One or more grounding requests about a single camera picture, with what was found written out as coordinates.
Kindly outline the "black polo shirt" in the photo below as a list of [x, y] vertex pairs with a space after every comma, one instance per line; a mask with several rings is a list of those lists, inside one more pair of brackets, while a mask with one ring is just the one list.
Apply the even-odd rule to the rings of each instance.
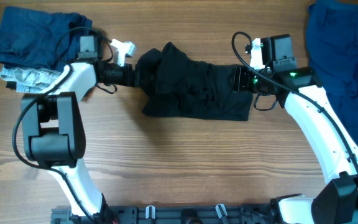
[[253, 96], [234, 90], [238, 65], [191, 60], [171, 42], [143, 54], [136, 65], [151, 117], [247, 121]]

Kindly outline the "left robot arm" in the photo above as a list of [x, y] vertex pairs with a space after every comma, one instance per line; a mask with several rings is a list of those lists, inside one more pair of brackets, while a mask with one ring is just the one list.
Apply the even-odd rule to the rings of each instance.
[[77, 57], [46, 90], [26, 94], [15, 127], [23, 130], [25, 164], [46, 170], [59, 183], [70, 206], [52, 210], [51, 223], [118, 223], [104, 195], [94, 184], [83, 156], [86, 136], [78, 103], [99, 83], [138, 87], [139, 74], [125, 59], [136, 46], [107, 41], [112, 57], [103, 59], [102, 35], [80, 37]]

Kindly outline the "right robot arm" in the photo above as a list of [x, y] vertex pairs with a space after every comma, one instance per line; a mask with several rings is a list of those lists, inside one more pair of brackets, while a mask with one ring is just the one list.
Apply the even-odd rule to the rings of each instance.
[[250, 62], [234, 75], [234, 90], [272, 95], [303, 131], [321, 167], [325, 186], [315, 197], [273, 198], [244, 205], [244, 223], [358, 223], [358, 145], [350, 137], [310, 67], [298, 67], [287, 34], [250, 39]]

